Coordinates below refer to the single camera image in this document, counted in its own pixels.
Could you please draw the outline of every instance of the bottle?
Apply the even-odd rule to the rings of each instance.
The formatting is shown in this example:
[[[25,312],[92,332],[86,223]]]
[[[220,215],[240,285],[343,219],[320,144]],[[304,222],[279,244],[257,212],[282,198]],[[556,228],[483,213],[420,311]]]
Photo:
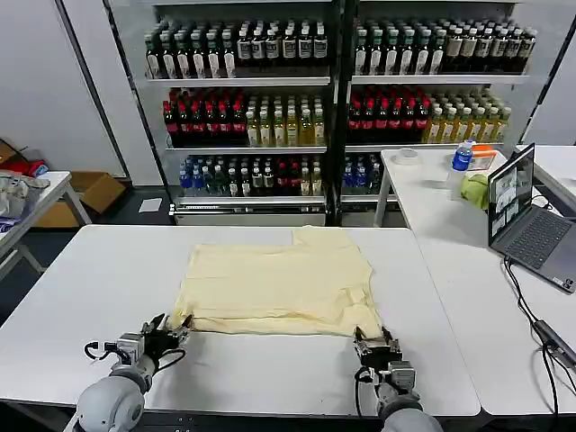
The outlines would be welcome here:
[[[366,62],[366,29],[359,29],[358,32],[358,42],[356,43],[355,49],[355,66],[354,75],[362,75],[364,73],[364,64]]]
[[[462,29],[456,27],[454,33],[448,37],[445,64],[442,67],[444,72],[454,73],[458,69],[462,40]]]
[[[439,142],[442,144],[449,144],[452,138],[452,132],[454,131],[454,123],[456,117],[456,109],[454,107],[448,108],[448,114],[445,119],[441,122],[440,131],[438,135],[440,137]]]
[[[490,72],[500,72],[502,70],[502,58],[508,43],[508,29],[502,29],[499,35],[494,38],[488,57],[488,70]]]
[[[288,109],[286,142],[288,143],[288,147],[296,147],[298,142],[298,122],[296,121],[296,111],[294,109]]]
[[[424,133],[422,134],[422,142],[425,144],[433,144],[438,142],[438,132],[440,131],[440,122],[442,120],[442,108],[434,108],[432,118],[428,122]]]
[[[414,30],[406,29],[404,32],[404,45],[400,49],[400,68],[399,75],[406,75],[412,62],[412,43],[414,41]]]
[[[440,72],[440,66],[442,65],[442,59],[444,57],[446,45],[446,30],[438,29],[436,30],[436,40],[434,41],[434,52],[432,53],[432,59],[430,60],[430,75],[436,75]]]
[[[196,77],[206,78],[204,72],[204,53],[202,50],[202,44],[200,43],[200,33],[193,32],[190,38],[192,39],[192,60],[194,68],[196,69]]]
[[[242,175],[242,196],[250,196],[250,177],[248,176],[248,168],[241,168],[240,174]]]
[[[262,141],[260,139],[260,128],[258,127],[257,119],[254,116],[254,112],[248,111],[246,113],[246,118],[247,118],[248,143],[250,147],[259,147]]]
[[[326,144],[324,137],[324,110],[316,108],[314,114],[314,144],[323,146]]]
[[[496,121],[500,117],[498,111],[499,109],[495,106],[490,108],[488,119],[484,120],[480,127],[480,132],[478,132],[478,142],[490,142],[492,133],[494,132],[494,127],[496,126]]]
[[[319,166],[315,166],[312,171],[312,195],[322,196],[322,174]]]
[[[462,196],[462,181],[472,160],[473,145],[474,141],[467,139],[456,149],[452,159],[452,169],[446,178],[446,188],[450,191],[451,199],[453,200],[457,200]]]
[[[468,124],[468,130],[464,135],[465,140],[477,140],[478,134],[480,133],[480,128],[482,127],[484,121],[484,114],[486,109],[482,106],[476,108],[476,111],[473,113],[472,118],[470,119],[470,123]]]
[[[520,49],[518,50],[518,55],[516,57],[515,65],[513,67],[513,72],[517,74],[522,74],[526,68],[528,58],[534,49],[536,44],[536,35],[538,31],[533,29],[526,29],[526,35],[522,42],[520,42]]]
[[[462,113],[454,124],[454,132],[452,132],[452,142],[463,142],[468,127],[470,126],[470,114],[472,113],[472,108],[465,106],[462,109]]]
[[[508,44],[504,50],[504,58],[502,60],[502,70],[510,73],[515,71],[516,57],[520,51],[520,44],[522,43],[522,29],[515,29],[508,39]]]
[[[388,30],[388,45],[386,45],[386,57],[384,63],[384,74],[392,75],[396,68],[396,58],[398,57],[398,30]]]
[[[380,72],[380,59],[382,57],[382,35],[383,31],[375,29],[373,34],[372,49],[370,52],[369,75],[378,75]]]

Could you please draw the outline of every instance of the white folding table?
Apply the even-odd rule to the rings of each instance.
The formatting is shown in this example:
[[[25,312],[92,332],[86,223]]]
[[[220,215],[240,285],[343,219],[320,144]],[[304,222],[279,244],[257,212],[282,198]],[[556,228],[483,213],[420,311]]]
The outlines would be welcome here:
[[[480,404],[412,232],[346,233],[373,267],[376,306],[417,370],[427,412],[476,415]],[[195,245],[291,242],[289,228],[82,228],[0,328],[0,400],[75,405],[115,361],[93,364],[84,345],[114,341],[170,311]],[[182,362],[154,377],[147,409],[356,415],[353,377],[360,364],[350,337],[203,332],[193,333],[186,349]],[[369,386],[361,402],[365,415],[375,414]]]
[[[487,216],[464,200],[450,200],[444,189],[454,150],[419,148],[417,166],[394,164],[396,151],[382,152],[386,181],[420,245],[481,406],[492,415],[549,414],[552,394],[539,345],[516,305],[501,257],[487,248]],[[499,154],[491,169],[504,161]],[[576,347],[576,295],[516,266],[513,271],[535,315]],[[560,412],[576,412],[576,397],[560,369],[557,379]]]
[[[78,199],[78,195],[70,185],[70,179],[72,177],[68,171],[50,171],[40,175],[39,178],[49,180],[49,186],[41,192],[38,201],[20,223],[11,227],[7,232],[0,233],[0,257],[8,254],[4,261],[0,263],[0,280],[14,268],[21,258],[25,258],[34,270],[39,273],[46,270],[32,255],[30,250],[23,243],[19,242],[19,240],[60,198],[64,197],[66,199],[70,209],[81,225],[92,223],[82,203]]]

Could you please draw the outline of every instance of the metal shelf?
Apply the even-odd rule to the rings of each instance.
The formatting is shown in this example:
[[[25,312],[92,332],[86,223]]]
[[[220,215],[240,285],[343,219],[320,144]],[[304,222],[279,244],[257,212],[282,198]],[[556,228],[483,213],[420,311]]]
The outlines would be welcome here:
[[[326,146],[310,147],[197,147],[167,148],[186,155],[300,155],[326,153]]]
[[[352,84],[522,84],[529,78],[528,75],[354,75]]]
[[[285,87],[328,86],[329,76],[255,76],[251,78],[193,78],[149,79],[152,86],[160,87]]]

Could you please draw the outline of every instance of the floor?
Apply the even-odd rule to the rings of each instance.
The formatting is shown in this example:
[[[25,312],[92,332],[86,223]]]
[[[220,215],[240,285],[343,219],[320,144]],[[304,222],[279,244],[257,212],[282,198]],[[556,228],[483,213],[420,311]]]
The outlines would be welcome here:
[[[160,211],[139,213],[143,199],[162,197]],[[98,223],[108,224],[141,224],[141,225],[168,225],[170,218],[167,216],[168,199],[162,190],[141,189],[127,192],[105,215],[101,216]],[[358,226],[367,221],[371,226],[372,216],[343,218],[347,226]],[[387,212],[384,221],[385,226],[403,226],[401,214],[396,211]],[[24,237],[25,244],[39,261],[48,266],[74,237],[74,230],[35,230]],[[13,271],[0,282],[0,326],[10,316],[18,303],[38,280],[38,275],[30,268],[27,262],[21,261]],[[2,430],[6,432],[48,432],[48,429],[34,420],[26,418],[20,412],[0,403],[0,418],[3,419]],[[354,430],[355,432],[379,431],[382,427],[377,420],[355,419],[313,419],[313,418],[242,418],[220,416],[194,416],[193,422],[181,428],[177,424],[170,425],[166,418],[156,414],[147,414],[136,430],[139,432],[175,432],[176,430],[191,430],[195,432],[248,432],[253,430],[274,430],[276,432],[339,432]],[[481,432],[497,431],[547,431],[550,425],[549,418],[523,418],[521,420],[499,419],[492,421],[483,427]],[[576,418],[560,418],[556,432],[568,432],[576,430]]]

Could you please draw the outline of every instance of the white wall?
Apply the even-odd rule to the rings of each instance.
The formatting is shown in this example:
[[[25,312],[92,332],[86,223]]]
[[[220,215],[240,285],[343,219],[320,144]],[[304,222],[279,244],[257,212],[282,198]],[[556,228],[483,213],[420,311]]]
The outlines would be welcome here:
[[[5,0],[0,136],[58,170],[125,176],[52,1]]]

